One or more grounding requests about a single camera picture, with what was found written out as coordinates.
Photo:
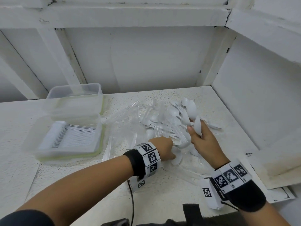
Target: forearm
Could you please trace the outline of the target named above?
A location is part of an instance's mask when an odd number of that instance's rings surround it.
[[[240,213],[249,226],[290,226],[268,202],[257,212],[249,213],[240,210]]]
[[[128,157],[119,156],[58,180],[17,210],[40,210],[56,226],[70,225],[133,173]]]

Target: speckled white surface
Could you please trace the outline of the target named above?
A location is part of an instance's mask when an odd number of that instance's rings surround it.
[[[198,113],[208,118],[213,123],[224,129],[224,134],[218,139],[225,154],[230,158],[245,158],[244,164],[251,171],[252,168],[246,160],[245,154],[257,151],[252,141],[235,121],[231,113],[221,102],[210,86],[169,89],[159,91],[145,91],[105,95],[108,102],[103,116],[110,116],[117,110],[127,107],[134,100],[157,98],[166,104],[171,100],[179,100],[182,97],[195,99]],[[1,203],[8,203],[9,208],[2,207],[0,217],[13,211],[21,205],[25,199],[29,199],[36,193],[64,176],[93,165],[101,161],[102,154],[92,160],[79,162],[77,165],[59,167],[55,165],[40,164],[31,156],[24,157],[20,152],[20,145],[26,134],[37,118],[42,116],[39,112],[43,100],[26,102],[9,102],[0,104],[1,126],[0,144],[1,152],[9,160],[1,157]],[[115,156],[125,151],[120,148]],[[262,188],[270,202],[289,199],[292,194],[287,188],[267,191],[256,173],[252,171],[253,179]],[[183,203],[198,203],[204,217],[230,213],[233,210],[225,206],[222,210],[208,209],[203,193],[199,187],[193,186],[167,171],[161,169],[153,176],[151,184],[134,193],[135,218],[134,225],[143,223],[163,223],[167,218],[176,221],[185,219],[182,210]],[[120,219],[131,218],[131,196],[124,184],[115,189],[106,198],[100,201],[90,211],[78,219],[73,225],[101,225],[102,223]]]

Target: black wristband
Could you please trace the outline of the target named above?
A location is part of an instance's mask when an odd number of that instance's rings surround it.
[[[126,151],[126,153],[123,154],[124,156],[127,156],[132,164],[134,175],[133,176],[139,176],[140,178],[144,177],[145,175],[145,164],[143,161],[142,155],[138,152],[136,149],[132,149],[129,151]]]
[[[266,197],[252,180],[225,194],[229,201],[246,212],[256,212],[266,203]]]

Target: right hand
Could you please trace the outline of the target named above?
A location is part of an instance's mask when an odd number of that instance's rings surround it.
[[[193,127],[187,127],[194,148],[214,169],[217,169],[222,165],[229,163],[230,160],[222,151],[215,136],[202,120],[201,125],[203,135],[202,138],[194,131]]]

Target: black cable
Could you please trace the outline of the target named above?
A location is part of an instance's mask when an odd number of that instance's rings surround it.
[[[228,205],[228,206],[232,207],[233,209],[236,209],[237,211],[239,211],[237,208],[235,208],[235,207],[232,206],[232,205],[229,205],[228,203],[226,203],[226,202],[224,202],[224,201],[221,201],[221,203],[224,204],[224,205]]]
[[[128,185],[129,185],[129,189],[130,189],[130,192],[131,192],[131,197],[132,197],[132,205],[133,205],[133,213],[132,213],[132,221],[131,221],[131,226],[133,226],[133,221],[134,221],[134,197],[133,197],[133,192],[132,192],[132,189],[131,189],[131,186],[130,186],[130,180],[127,180],[128,182]]]

